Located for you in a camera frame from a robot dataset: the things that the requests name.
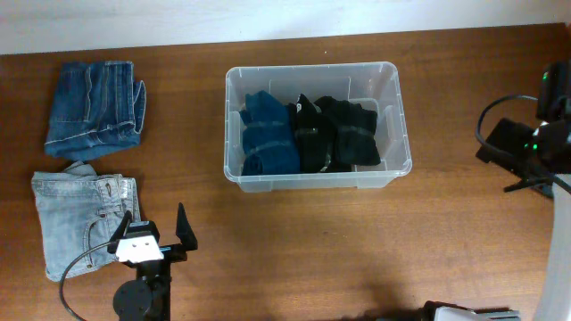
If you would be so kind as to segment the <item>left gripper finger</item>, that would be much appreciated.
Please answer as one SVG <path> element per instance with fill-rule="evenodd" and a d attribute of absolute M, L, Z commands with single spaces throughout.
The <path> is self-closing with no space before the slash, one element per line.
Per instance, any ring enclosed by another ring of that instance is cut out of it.
<path fill-rule="evenodd" d="M 197 238 L 188 222 L 184 205 L 181 202 L 178 204 L 175 235 L 186 251 L 196 251 L 198 249 Z"/>
<path fill-rule="evenodd" d="M 121 220 L 119 226 L 112 234 L 112 237 L 109 240 L 109 244 L 107 245 L 107 252 L 108 253 L 115 253 L 117 251 L 119 241 L 125 235 L 129 224 L 132 222 L 132 213 L 127 210 Z"/>

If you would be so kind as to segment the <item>black garment with logo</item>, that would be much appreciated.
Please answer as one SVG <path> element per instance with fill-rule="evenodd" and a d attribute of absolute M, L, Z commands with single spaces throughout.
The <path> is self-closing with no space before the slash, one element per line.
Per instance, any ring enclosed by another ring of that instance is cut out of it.
<path fill-rule="evenodd" d="M 286 106 L 304 174 L 349 172 L 352 167 L 335 157 L 336 129 L 321 109 L 304 94 Z"/>

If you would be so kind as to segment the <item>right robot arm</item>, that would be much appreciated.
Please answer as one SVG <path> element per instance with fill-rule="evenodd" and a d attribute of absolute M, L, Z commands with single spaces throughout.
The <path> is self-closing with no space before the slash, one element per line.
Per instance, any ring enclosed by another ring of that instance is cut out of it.
<path fill-rule="evenodd" d="M 494 107 L 512 100 L 537 102 L 535 117 L 541 122 L 531 128 L 501 119 L 488 137 L 481 127 Z M 542 74 L 540 94 L 507 95 L 487 105 L 475 128 L 480 144 L 476 157 L 495 163 L 519 178 L 504 188 L 506 193 L 534 189 L 554 202 L 550 252 L 535 320 L 570 318 L 570 61 L 554 62 Z"/>

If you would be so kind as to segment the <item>dark blue garment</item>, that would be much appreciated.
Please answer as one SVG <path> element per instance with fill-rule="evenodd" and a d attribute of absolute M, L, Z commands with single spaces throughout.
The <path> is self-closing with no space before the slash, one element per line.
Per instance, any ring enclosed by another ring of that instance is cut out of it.
<path fill-rule="evenodd" d="M 299 174 L 300 155 L 288 109 L 266 91 L 245 96 L 243 176 Z"/>

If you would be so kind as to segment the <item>small black garment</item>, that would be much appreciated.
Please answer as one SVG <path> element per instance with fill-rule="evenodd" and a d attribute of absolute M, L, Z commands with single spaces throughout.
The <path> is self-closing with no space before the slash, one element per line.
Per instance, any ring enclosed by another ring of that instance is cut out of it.
<path fill-rule="evenodd" d="M 335 128 L 334 151 L 337 162 L 345 165 L 376 166 L 380 155 L 375 133 L 377 113 L 360 103 L 322 96 L 314 102 Z"/>

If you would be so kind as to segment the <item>light blue jeans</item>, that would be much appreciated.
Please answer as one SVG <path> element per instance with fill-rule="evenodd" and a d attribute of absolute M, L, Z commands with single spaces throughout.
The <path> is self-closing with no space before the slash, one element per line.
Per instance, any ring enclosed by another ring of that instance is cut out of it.
<path fill-rule="evenodd" d="M 67 269 L 83 252 L 108 242 L 127 210 L 133 220 L 141 219 L 134 178 L 99 175 L 81 161 L 57 173 L 35 172 L 31 187 L 41 225 L 46 277 L 53 282 L 113 263 L 116 257 L 102 248 Z"/>

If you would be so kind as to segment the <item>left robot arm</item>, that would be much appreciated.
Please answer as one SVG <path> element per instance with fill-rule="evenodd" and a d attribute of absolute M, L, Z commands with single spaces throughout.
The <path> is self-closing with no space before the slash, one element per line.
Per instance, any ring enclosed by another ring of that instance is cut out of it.
<path fill-rule="evenodd" d="M 134 221 L 128 211 L 113 233 L 107 251 L 118 262 L 136 270 L 136 277 L 119 287 L 112 306 L 120 321 L 170 319 L 171 265 L 187 260 L 198 242 L 183 204 L 178 205 L 178 243 L 159 245 L 160 233 L 152 221 Z"/>

